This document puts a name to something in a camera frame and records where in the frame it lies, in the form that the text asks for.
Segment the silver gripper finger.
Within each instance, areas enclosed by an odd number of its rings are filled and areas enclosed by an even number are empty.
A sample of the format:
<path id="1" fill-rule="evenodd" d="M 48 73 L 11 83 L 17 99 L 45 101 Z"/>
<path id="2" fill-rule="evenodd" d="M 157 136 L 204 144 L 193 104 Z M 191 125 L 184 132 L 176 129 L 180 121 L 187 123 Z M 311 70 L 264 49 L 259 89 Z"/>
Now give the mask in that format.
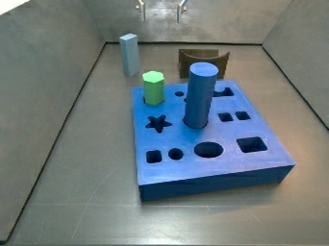
<path id="1" fill-rule="evenodd" d="M 145 21 L 147 12 L 145 12 L 145 2 L 144 2 L 144 0 L 137 0 L 136 10 L 139 11 L 139 13 L 141 15 L 141 21 Z"/>
<path id="2" fill-rule="evenodd" d="M 185 4 L 188 0 L 180 0 L 177 3 L 177 23 L 180 23 L 180 16 L 185 12 Z"/>

